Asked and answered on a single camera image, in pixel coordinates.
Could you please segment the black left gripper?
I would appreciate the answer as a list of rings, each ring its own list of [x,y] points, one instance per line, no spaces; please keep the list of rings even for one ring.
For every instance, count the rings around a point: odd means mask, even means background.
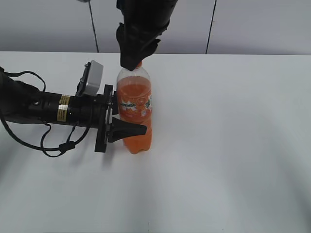
[[[95,96],[84,95],[82,97],[71,96],[70,98],[70,125],[84,127],[85,131],[76,141],[75,145],[81,143],[87,136],[89,130],[97,130],[95,139],[95,152],[105,153],[110,135],[110,142],[145,135],[147,126],[125,122],[113,118],[110,124],[115,92],[114,86],[106,84],[104,93]]]

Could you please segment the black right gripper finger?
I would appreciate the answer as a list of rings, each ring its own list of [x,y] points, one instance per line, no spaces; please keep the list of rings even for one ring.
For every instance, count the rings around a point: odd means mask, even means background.
[[[123,15],[116,39],[120,47],[120,65],[133,71],[146,57],[155,53],[167,30],[176,0],[118,0]]]

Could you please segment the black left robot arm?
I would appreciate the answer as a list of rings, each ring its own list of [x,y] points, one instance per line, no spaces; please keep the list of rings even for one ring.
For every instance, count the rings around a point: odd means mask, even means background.
[[[0,121],[7,133],[21,145],[43,152],[57,151],[60,155],[74,149],[87,136],[91,128],[97,129],[96,152],[105,152],[108,143],[131,136],[145,135],[147,127],[115,118],[118,114],[117,94],[111,85],[105,85],[103,94],[74,96],[47,92],[17,80],[24,74],[37,76],[31,71],[9,73],[0,70]],[[48,127],[42,135],[39,146],[29,144],[10,129],[8,123],[43,124]],[[44,146],[44,140],[52,124],[84,127],[83,134],[75,141],[66,141],[55,148]]]

